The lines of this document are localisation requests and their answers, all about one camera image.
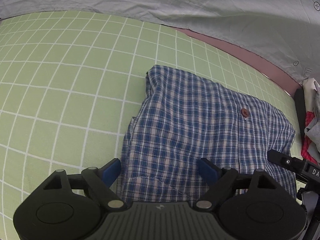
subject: blue plaid fabric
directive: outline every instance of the blue plaid fabric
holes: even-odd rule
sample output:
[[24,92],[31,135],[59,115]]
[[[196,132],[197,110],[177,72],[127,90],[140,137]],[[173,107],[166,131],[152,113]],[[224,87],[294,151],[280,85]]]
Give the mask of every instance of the blue plaid fabric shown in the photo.
[[117,193],[127,202],[193,202],[208,189],[197,171],[197,160],[205,157],[240,173],[262,168],[295,197],[294,173],[267,161],[270,149],[290,155],[294,136],[284,114],[269,103],[155,65],[124,138]]

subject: gray fabric sheet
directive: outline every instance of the gray fabric sheet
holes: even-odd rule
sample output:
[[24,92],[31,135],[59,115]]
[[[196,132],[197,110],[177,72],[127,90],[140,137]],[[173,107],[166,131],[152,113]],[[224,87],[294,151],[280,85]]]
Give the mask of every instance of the gray fabric sheet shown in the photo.
[[0,17],[80,9],[187,28],[252,51],[301,82],[310,71],[310,77],[315,76],[318,81],[320,77],[319,3],[320,0],[0,0]]
[[320,153],[318,152],[317,146],[314,142],[311,142],[308,147],[308,153],[312,158],[314,158],[318,165],[320,164]]
[[[309,226],[310,221],[313,216],[313,213],[315,211],[315,207],[318,202],[319,195],[317,193],[315,193],[314,191],[307,191],[307,192],[304,192],[302,195],[303,195],[303,199],[304,199],[304,204],[307,209],[307,221],[308,221],[308,226]],[[306,233],[306,230],[304,230],[302,232],[301,236],[299,237],[299,240],[303,240],[305,233]],[[312,238],[312,240],[318,240],[319,236],[320,236],[319,230],[317,230],[314,237]]]

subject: printed symbol on fabric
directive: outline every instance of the printed symbol on fabric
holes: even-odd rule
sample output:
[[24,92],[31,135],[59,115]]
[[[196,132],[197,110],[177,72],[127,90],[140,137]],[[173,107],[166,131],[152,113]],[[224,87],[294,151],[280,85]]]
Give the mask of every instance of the printed symbol on fabric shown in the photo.
[[320,11],[320,4],[318,2],[315,2],[313,6],[317,11]]
[[159,210],[161,210],[161,209],[164,208],[164,205],[158,205],[158,206],[156,206],[156,208],[159,209]]
[[312,72],[312,68],[305,68],[304,69],[304,75],[303,75],[303,78],[306,78],[310,75],[310,73]]

